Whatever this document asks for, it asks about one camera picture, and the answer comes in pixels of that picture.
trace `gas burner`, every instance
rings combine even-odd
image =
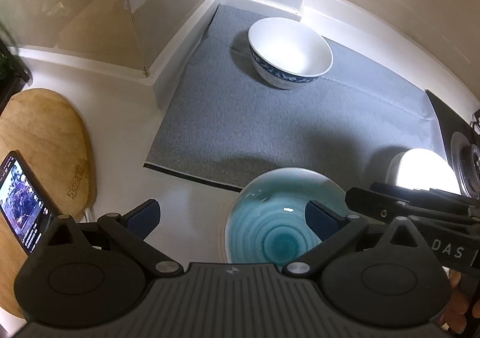
[[[480,149],[464,134],[454,132],[450,141],[452,167],[462,194],[473,199],[480,197]]]

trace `black mat edge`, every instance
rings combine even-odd
[[[150,170],[159,171],[160,173],[168,174],[169,176],[183,178],[184,180],[193,181],[193,182],[197,182],[199,184],[204,184],[204,185],[208,185],[208,186],[213,186],[214,188],[220,188],[220,189],[224,189],[224,190],[230,190],[231,192],[239,192],[239,193],[242,191],[242,188],[239,188],[237,186],[225,185],[225,184],[221,184],[221,183],[215,182],[215,181],[203,180],[201,178],[197,178],[197,177],[194,177],[194,176],[189,176],[187,174],[178,173],[176,171],[166,169],[166,168],[161,167],[161,166],[157,166],[156,164],[144,163],[143,167],[147,168],[147,169],[150,169]]]

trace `blue patterned band on bowl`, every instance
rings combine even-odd
[[[277,69],[276,67],[273,67],[271,64],[267,63],[264,59],[262,59],[252,47],[250,47],[250,52],[251,56],[253,59],[258,63],[258,65],[263,68],[265,71],[268,73],[276,76],[277,78],[281,80],[286,80],[289,82],[295,82],[295,83],[308,83],[308,82],[313,82],[316,80],[320,75],[316,77],[300,77],[298,75],[292,75],[287,72],[284,72],[282,70]]]

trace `wooden cutting board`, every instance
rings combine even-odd
[[[15,94],[0,115],[0,161],[18,151],[62,213],[80,219],[97,196],[90,139],[82,119],[47,89]],[[23,317],[14,280],[27,255],[0,213],[0,307]]]

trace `stove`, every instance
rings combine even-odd
[[[448,164],[455,171],[462,195],[478,200],[480,135],[475,131],[475,127],[479,127],[478,120],[469,125],[435,94],[429,90],[426,93],[437,115]]]

